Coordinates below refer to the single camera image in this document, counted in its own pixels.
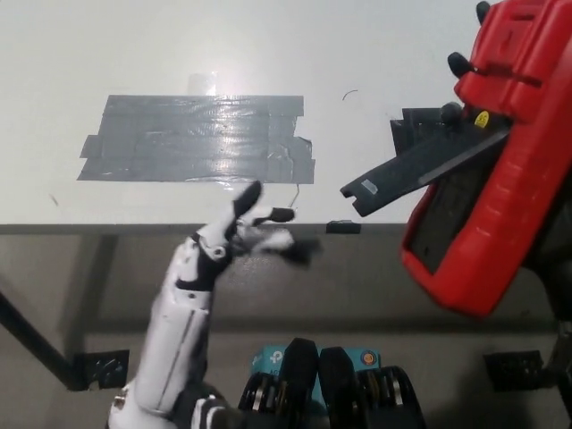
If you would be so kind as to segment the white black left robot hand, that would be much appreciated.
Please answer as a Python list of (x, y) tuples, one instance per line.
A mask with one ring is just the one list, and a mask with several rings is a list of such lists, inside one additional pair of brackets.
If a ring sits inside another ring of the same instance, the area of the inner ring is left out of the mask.
[(308, 266), (321, 246), (283, 224), (293, 209), (260, 207), (251, 182), (213, 221), (177, 247), (151, 307), (134, 378), (115, 397), (109, 428), (244, 428), (246, 418), (204, 381), (215, 285), (237, 257), (276, 255)]

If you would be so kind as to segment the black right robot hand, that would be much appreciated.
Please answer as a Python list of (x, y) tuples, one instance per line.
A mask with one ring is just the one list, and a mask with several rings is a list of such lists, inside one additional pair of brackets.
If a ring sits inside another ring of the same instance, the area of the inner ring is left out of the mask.
[[(483, 25), (490, 8), (491, 5), (487, 1), (480, 1), (476, 5), (475, 13), (480, 25)], [(449, 54), (447, 62), (450, 71), (458, 80), (475, 70), (475, 67), (459, 52)], [(440, 109), (441, 121), (447, 126), (455, 126), (462, 120), (475, 122), (478, 114), (480, 114), (480, 109), (468, 104), (461, 106), (456, 102), (449, 102)]]

